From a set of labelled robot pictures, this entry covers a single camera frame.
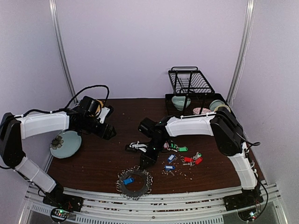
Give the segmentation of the metal disc with key rings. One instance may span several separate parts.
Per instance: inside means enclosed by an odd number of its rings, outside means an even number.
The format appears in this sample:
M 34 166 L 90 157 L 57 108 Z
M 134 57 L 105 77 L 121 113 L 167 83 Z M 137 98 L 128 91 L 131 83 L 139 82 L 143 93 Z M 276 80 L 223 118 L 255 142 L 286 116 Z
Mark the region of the metal disc with key rings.
M 130 177 L 134 178 L 135 181 L 124 185 L 123 180 Z M 115 187 L 124 198 L 139 200 L 141 197 L 151 193 L 152 183 L 153 177 L 149 171 L 141 169 L 139 166 L 134 166 L 118 173 Z

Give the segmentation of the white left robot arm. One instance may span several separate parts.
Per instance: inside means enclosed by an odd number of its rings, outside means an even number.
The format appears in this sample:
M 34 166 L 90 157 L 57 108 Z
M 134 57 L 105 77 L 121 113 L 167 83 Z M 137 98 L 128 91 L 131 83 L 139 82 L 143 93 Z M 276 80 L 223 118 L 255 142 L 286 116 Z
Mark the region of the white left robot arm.
M 31 183 L 49 193 L 49 200 L 57 207 L 67 203 L 67 196 L 56 189 L 58 183 L 34 163 L 23 149 L 25 143 L 43 135 L 53 137 L 60 131 L 85 131 L 109 140 L 116 135 L 115 127 L 105 119 L 97 119 L 74 110 L 38 112 L 13 115 L 7 112 L 0 122 L 0 155 L 6 169 L 13 169 Z

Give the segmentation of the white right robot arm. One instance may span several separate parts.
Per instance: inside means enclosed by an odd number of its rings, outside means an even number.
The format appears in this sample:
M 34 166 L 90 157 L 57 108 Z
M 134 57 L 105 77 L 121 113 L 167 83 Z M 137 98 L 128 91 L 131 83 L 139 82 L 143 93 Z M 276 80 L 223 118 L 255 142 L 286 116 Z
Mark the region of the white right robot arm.
M 230 159 L 241 182 L 242 193 L 227 199 L 244 206 L 263 202 L 257 170 L 249 155 L 252 144 L 245 139 L 241 124 L 228 109 L 219 109 L 205 115 L 166 116 L 159 122 L 145 118 L 138 129 L 150 138 L 146 151 L 140 156 L 140 168 L 154 165 L 164 144 L 171 137 L 213 136 L 218 150 Z

